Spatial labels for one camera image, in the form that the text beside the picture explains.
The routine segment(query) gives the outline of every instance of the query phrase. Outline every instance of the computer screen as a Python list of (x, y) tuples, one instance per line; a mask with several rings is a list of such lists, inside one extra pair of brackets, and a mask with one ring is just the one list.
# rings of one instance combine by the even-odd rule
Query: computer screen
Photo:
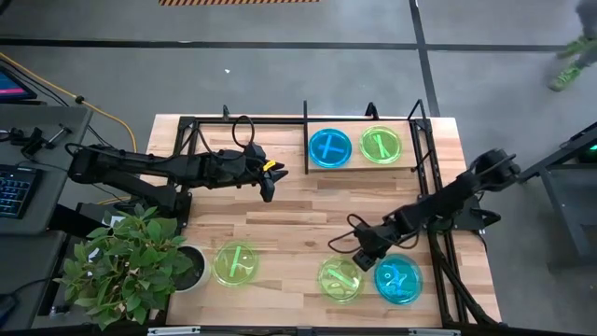
[(6, 69), (0, 68), (0, 102), (34, 99), (36, 94)]

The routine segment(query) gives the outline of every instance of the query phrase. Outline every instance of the concrete floor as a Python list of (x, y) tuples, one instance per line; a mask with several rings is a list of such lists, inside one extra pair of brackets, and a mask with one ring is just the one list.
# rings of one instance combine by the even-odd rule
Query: concrete floor
[[(437, 44), (561, 45), (580, 32), (575, 5), (573, 0), (419, 0), (426, 42)], [(0, 36), (416, 41), (408, 0), (236, 7), (29, 0), (13, 2), (0, 17)], [(373, 101), (384, 115), (404, 116), (429, 93), (416, 50), (0, 50), (127, 121), (141, 151), (157, 113), (218, 113), (227, 104), (238, 113), (297, 114), (307, 99), (314, 114), (361, 115)], [(553, 93), (544, 83), (562, 64), (552, 54), (430, 51), (429, 62), (439, 113), (457, 118), (468, 161), (503, 147), (517, 153), (526, 168), (595, 121), (590, 98), (597, 70), (588, 69), (569, 91)], [(95, 116), (92, 125), (110, 142), (129, 146), (116, 123)], [(554, 250), (566, 242), (538, 182), (488, 194), (482, 202), (503, 216), (487, 230), (502, 317), (515, 327), (595, 334), (597, 272), (547, 270)], [(105, 198), (97, 189), (68, 184), (62, 203)]]

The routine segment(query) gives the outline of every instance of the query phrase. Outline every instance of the person's foot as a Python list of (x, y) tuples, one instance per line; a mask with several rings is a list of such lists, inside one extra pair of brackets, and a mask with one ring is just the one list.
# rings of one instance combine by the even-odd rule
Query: person's foot
[(576, 63), (572, 63), (553, 78), (548, 87), (556, 92), (563, 91), (580, 76), (581, 71), (581, 67), (576, 65)]
[(586, 36), (581, 36), (577, 40), (568, 43), (566, 50), (558, 53), (559, 59), (565, 59), (574, 56), (588, 47), (597, 45), (596, 39), (589, 39)]

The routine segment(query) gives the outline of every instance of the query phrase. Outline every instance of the floor stripe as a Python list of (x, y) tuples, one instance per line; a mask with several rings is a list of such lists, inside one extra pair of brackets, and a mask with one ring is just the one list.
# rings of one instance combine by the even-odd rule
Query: floor stripe
[(432, 51), (558, 52), (564, 50), (565, 46), (427, 44), (425, 48)]
[[(224, 4), (227, 0), (215, 0)], [(151, 41), (111, 39), (51, 39), (3, 38), (0, 45), (32, 47), (81, 47), (81, 48), (140, 48), (140, 49), (359, 49), (359, 50), (418, 50), (427, 51), (495, 51), (495, 52), (557, 52), (565, 49), (558, 45), (474, 45), (474, 44), (425, 44), (377, 42), (202, 42), (202, 41)]]
[(439, 117), (439, 106), (437, 105), (436, 87), (433, 85), (433, 76), (431, 75), (431, 64), (429, 63), (429, 54), (425, 48), (425, 36), (423, 34), (423, 24), (421, 22), (421, 13), (417, 0), (409, 0), (410, 15), (414, 25), (414, 35), (417, 39), (417, 49), (419, 51), (419, 60), (421, 61), (421, 71), (423, 72), (423, 85), (427, 95), (427, 104), (429, 105), (429, 114), (431, 117)]
[(320, 0), (158, 0), (160, 6), (189, 6), (189, 5), (259, 5), (259, 4), (297, 4), (316, 3)]
[(201, 42), (146, 40), (69, 40), (42, 38), (2, 38), (0, 46), (139, 48), (139, 49), (347, 49), (347, 50), (416, 50), (415, 43), (360, 42)]

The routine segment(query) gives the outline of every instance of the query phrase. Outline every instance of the keyboard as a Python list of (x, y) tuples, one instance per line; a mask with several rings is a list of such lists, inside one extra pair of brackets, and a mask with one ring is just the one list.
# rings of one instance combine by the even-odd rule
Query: keyboard
[(34, 197), (41, 171), (0, 164), (0, 217), (22, 218)]

